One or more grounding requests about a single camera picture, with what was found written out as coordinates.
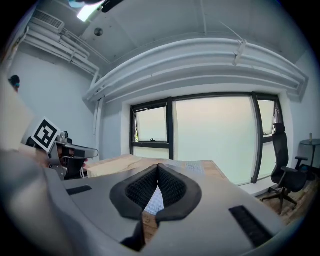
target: chair armrest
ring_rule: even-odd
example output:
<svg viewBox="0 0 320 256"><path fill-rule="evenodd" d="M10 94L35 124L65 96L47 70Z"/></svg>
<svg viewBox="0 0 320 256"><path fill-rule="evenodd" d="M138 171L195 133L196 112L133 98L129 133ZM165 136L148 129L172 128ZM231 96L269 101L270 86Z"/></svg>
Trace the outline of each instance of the chair armrest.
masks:
<svg viewBox="0 0 320 256"><path fill-rule="evenodd" d="M281 170L285 171L286 173L297 173L298 172L298 170L292 169L292 168L289 168L289 167L286 167L286 166L282 166Z"/></svg>
<svg viewBox="0 0 320 256"><path fill-rule="evenodd" d="M296 156L295 159L301 160L301 161L308 161L308 157L303 157L303 156Z"/></svg>

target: window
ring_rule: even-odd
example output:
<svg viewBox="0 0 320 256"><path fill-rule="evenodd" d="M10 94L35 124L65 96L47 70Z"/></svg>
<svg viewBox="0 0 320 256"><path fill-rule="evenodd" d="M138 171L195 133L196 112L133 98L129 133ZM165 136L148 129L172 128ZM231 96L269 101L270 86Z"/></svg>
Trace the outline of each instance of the window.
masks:
<svg viewBox="0 0 320 256"><path fill-rule="evenodd" d="M272 173L273 124L283 123L277 96L204 93L131 106L130 153L177 161L213 160L234 184Z"/></svg>
<svg viewBox="0 0 320 256"><path fill-rule="evenodd" d="M130 153L137 157L173 159L172 100L131 107Z"/></svg>

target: black mesh pad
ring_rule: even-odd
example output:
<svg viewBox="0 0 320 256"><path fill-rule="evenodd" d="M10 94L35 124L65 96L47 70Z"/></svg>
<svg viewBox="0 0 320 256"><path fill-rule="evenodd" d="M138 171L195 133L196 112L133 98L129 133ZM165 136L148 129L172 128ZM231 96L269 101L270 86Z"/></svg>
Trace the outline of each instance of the black mesh pad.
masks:
<svg viewBox="0 0 320 256"><path fill-rule="evenodd" d="M158 224L184 219L202 197L201 188L195 181L159 164L116 184L110 191L110 200L122 217L140 220L157 186L164 204L164 210L156 215Z"/></svg>

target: chair base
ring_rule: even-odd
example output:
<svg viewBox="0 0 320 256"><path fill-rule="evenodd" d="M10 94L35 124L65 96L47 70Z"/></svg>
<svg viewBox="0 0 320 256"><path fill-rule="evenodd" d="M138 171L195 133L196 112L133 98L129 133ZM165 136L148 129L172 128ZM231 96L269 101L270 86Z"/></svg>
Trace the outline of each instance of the chair base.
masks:
<svg viewBox="0 0 320 256"><path fill-rule="evenodd" d="M285 189L284 187L278 191L272 187L270 187L269 192L273 191L276 194L275 195L271 195L271 196L267 196L261 199L261 201L263 202L264 200L269 200L269 199L275 199L275 198L279 198L280 200L280 208L279 208L279 215L282 213L282 208L283 208L283 204L284 204L284 199L289 201L290 203L294 204L293 209L296 207L296 205L298 204L295 200L293 200L290 196L288 196L289 194L289 190Z"/></svg>

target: white ceiling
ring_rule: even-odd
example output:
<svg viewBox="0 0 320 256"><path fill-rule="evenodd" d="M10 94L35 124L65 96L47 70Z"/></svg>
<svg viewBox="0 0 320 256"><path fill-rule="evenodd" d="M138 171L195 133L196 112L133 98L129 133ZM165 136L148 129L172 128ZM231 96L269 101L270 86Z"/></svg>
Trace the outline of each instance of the white ceiling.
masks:
<svg viewBox="0 0 320 256"><path fill-rule="evenodd" d="M77 18L80 9L71 8L67 0L44 0L38 8L64 21L66 29L111 62L96 63L103 66L103 75L163 44L201 37L238 38L221 22L249 43L293 63L307 47L304 36L276 0L202 0L202 5L201 0L124 0L108 13L95 11L87 22ZM95 28L102 28L103 35L96 36Z"/></svg>

